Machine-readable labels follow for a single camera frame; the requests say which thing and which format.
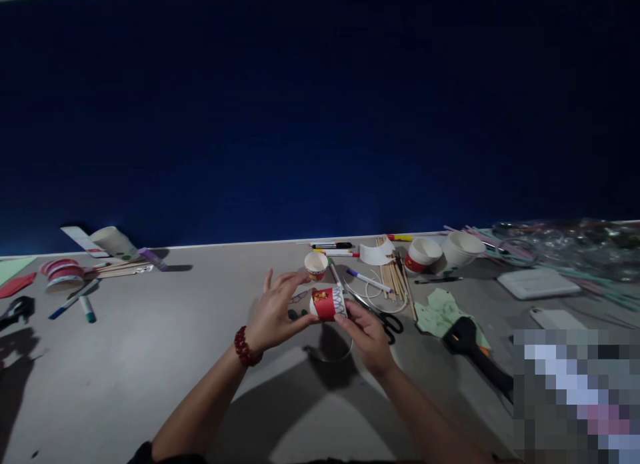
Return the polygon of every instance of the pixelated area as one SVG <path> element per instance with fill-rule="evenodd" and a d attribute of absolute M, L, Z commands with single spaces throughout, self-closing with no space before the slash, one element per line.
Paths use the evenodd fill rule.
<path fill-rule="evenodd" d="M 640 462 L 640 331 L 518 330 L 513 344 L 527 464 Z"/>

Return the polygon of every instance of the white cup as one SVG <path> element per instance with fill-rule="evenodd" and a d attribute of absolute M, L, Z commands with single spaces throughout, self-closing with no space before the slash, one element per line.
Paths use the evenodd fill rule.
<path fill-rule="evenodd" d="M 104 227 L 89 236 L 92 243 L 123 261 L 135 261 L 140 258 L 138 249 L 116 226 Z"/>
<path fill-rule="evenodd" d="M 446 275 L 471 264 L 486 250 L 484 242 L 464 232 L 454 232 L 442 243 L 442 256 L 431 266 L 434 274 Z"/>
<path fill-rule="evenodd" d="M 436 241 L 426 237 L 414 239 L 405 256 L 405 269 L 412 275 L 421 273 L 440 256 L 442 256 L 442 248 Z"/>

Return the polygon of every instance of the hand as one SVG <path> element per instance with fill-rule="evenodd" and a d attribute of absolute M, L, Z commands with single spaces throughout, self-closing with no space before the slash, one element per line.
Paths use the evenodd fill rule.
<path fill-rule="evenodd" d="M 270 269 L 265 278 L 264 294 L 245 330 L 245 340 L 255 354 L 282 344 L 311 324 L 320 322 L 318 316 L 312 314 L 295 321 L 287 315 L 287 306 L 296 288 L 311 281 L 307 274 L 282 274 L 271 286 L 272 276 L 273 269 Z"/>
<path fill-rule="evenodd" d="M 380 319 L 349 299 L 345 303 L 351 318 L 336 314 L 335 321 L 351 336 L 369 372 L 374 377 L 384 376 L 396 364 Z"/>

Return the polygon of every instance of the red beaded bracelet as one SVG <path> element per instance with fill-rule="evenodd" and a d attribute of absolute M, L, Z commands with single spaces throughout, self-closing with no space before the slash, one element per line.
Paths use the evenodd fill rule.
<path fill-rule="evenodd" d="M 254 355 L 247 342 L 245 341 L 245 329 L 247 326 L 242 326 L 238 332 L 235 334 L 235 340 L 233 343 L 235 344 L 235 352 L 238 354 L 240 358 L 240 362 L 245 367 L 253 367 L 258 362 L 262 361 L 262 353 L 258 355 Z"/>

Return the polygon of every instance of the dark blue wall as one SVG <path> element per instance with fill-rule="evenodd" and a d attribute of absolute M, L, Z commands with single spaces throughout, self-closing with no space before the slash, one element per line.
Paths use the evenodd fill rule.
<path fill-rule="evenodd" d="M 630 2 L 4 3 L 0 255 L 638 218 Z"/>

